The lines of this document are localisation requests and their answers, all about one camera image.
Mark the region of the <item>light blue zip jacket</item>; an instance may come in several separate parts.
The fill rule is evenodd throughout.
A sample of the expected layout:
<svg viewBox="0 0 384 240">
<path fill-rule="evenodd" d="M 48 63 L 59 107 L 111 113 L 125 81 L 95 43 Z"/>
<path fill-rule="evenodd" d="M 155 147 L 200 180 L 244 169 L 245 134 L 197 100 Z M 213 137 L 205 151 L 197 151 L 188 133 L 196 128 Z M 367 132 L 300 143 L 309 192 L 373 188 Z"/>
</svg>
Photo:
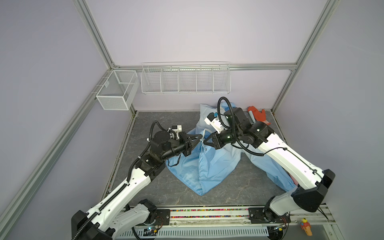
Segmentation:
<svg viewBox="0 0 384 240">
<path fill-rule="evenodd" d="M 267 177 L 278 187 L 288 192 L 297 186 L 294 180 L 276 161 L 268 155 L 253 156 L 244 150 L 226 145 L 215 150 L 199 142 L 191 155 L 170 158 L 167 168 L 176 178 L 196 194 L 202 196 L 219 185 L 236 168 L 244 153 L 250 162 L 266 172 Z"/>
</svg>

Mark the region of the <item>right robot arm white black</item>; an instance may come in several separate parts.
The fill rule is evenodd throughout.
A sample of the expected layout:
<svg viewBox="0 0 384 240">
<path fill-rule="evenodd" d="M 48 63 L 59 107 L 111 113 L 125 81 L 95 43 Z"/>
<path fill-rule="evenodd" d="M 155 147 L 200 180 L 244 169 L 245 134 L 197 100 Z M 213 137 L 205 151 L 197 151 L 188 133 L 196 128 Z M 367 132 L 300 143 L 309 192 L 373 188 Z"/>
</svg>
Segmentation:
<svg viewBox="0 0 384 240">
<path fill-rule="evenodd" d="M 282 195 L 273 196 L 255 220 L 259 223 L 275 223 L 295 210 L 315 213 L 323 203 L 328 189 L 335 179 L 330 169 L 322 170 L 289 147 L 275 131 L 263 122 L 251 123 L 241 108 L 232 107 L 226 97 L 220 97 L 217 105 L 226 102 L 228 110 L 209 114 L 207 120 L 215 132 L 204 144 L 216 150 L 233 145 L 256 157 L 269 156 L 294 177 L 298 185 Z"/>
</svg>

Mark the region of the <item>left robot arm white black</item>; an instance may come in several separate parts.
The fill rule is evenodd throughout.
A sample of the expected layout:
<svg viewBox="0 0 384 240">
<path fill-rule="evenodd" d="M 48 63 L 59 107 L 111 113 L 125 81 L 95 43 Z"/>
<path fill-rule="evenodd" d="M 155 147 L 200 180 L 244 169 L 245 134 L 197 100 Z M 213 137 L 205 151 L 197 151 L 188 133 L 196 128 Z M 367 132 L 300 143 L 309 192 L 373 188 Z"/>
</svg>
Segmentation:
<svg viewBox="0 0 384 240">
<path fill-rule="evenodd" d="M 168 159 L 189 156 L 203 138 L 201 134 L 187 134 L 179 129 L 160 128 L 154 133 L 159 125 L 158 121 L 152 123 L 148 144 L 130 166 L 127 177 L 94 207 L 73 215 L 73 240 L 114 240 L 137 225 L 155 221 L 157 207 L 149 200 L 124 213 L 122 210 L 159 175 Z"/>
</svg>

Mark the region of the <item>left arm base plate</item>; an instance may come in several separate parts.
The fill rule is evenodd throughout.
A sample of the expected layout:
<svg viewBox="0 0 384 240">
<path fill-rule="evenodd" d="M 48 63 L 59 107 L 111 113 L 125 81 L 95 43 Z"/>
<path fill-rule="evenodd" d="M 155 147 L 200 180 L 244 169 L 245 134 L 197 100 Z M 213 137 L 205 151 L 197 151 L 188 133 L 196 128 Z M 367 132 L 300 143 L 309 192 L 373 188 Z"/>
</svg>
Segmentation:
<svg viewBox="0 0 384 240">
<path fill-rule="evenodd" d="M 157 209 L 155 211 L 151 211 L 149 217 L 144 222 L 144 225 L 169 225 L 171 219 L 171 210 L 170 209 Z"/>
</svg>

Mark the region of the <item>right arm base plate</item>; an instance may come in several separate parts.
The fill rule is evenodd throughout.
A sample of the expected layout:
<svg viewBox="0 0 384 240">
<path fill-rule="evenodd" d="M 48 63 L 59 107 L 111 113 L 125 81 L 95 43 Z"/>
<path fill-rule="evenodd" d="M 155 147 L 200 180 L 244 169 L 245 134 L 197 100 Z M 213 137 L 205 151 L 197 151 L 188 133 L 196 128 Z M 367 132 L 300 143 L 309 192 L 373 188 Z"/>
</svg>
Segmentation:
<svg viewBox="0 0 384 240">
<path fill-rule="evenodd" d="M 252 224 L 288 224 L 291 222 L 290 215 L 288 213 L 278 216 L 272 210 L 265 210 L 262 207 L 248 208 L 249 220 Z"/>
</svg>

